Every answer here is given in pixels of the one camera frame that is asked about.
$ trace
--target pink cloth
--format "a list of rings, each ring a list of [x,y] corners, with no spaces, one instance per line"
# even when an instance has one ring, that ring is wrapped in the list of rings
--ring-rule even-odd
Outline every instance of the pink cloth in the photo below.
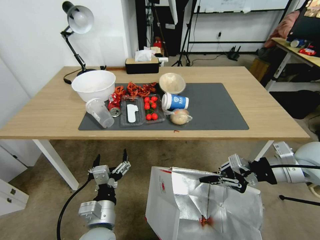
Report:
[[[276,29],[273,31],[273,33],[270,35],[269,39],[264,43],[265,48],[271,48],[275,46],[275,42],[271,40],[273,37],[281,37],[281,38],[287,38],[291,28],[293,27],[293,24],[299,17],[300,11],[294,11],[290,14],[288,14],[276,27]]]

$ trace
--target black lamp arm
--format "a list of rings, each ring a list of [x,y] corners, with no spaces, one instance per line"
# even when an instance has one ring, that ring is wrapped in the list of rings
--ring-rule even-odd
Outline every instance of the black lamp arm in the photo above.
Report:
[[[69,26],[66,27],[66,29],[61,32],[61,35],[62,35],[62,37],[64,38],[64,40],[66,40],[69,48],[71,49],[71,51],[73,52],[74,57],[76,58],[76,60],[77,60],[78,63],[81,65],[82,71],[83,71],[83,72],[86,72],[86,71],[87,71],[87,69],[86,69],[86,63],[85,63],[84,60],[80,57],[80,55],[76,53],[76,51],[73,49],[72,45],[70,44],[70,42],[69,42],[69,40],[68,40],[68,37],[73,34],[73,32],[67,32],[67,30],[68,30],[69,28],[70,28]]]

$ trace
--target beige bowl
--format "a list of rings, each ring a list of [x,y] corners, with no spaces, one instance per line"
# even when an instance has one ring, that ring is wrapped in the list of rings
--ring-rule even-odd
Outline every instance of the beige bowl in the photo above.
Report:
[[[165,73],[159,79],[160,88],[167,93],[179,94],[186,88],[184,79],[176,73]]]

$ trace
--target white plastic bowl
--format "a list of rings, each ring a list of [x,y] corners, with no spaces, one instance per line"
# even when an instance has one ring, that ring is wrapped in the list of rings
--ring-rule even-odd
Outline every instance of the white plastic bowl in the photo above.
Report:
[[[89,71],[77,76],[71,86],[81,99],[88,102],[92,98],[100,98],[107,101],[114,92],[116,76],[109,71]]]
[[[176,73],[165,73],[159,79],[160,88],[167,93],[179,94],[186,88],[184,79]]]

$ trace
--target monitor screen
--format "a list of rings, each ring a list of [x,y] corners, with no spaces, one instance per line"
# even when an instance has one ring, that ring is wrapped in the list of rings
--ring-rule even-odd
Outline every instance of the monitor screen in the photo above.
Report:
[[[288,35],[288,40],[296,38],[320,41],[320,0],[309,0],[301,8],[301,13]]]

